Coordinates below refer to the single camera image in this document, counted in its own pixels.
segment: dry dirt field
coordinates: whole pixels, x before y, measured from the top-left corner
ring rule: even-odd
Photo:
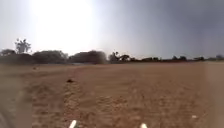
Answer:
[[[21,128],[219,128],[223,75],[215,62],[1,65],[0,101]]]

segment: haze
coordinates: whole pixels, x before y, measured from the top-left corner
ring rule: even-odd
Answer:
[[[0,49],[118,51],[136,57],[224,54],[220,0],[0,0]]]

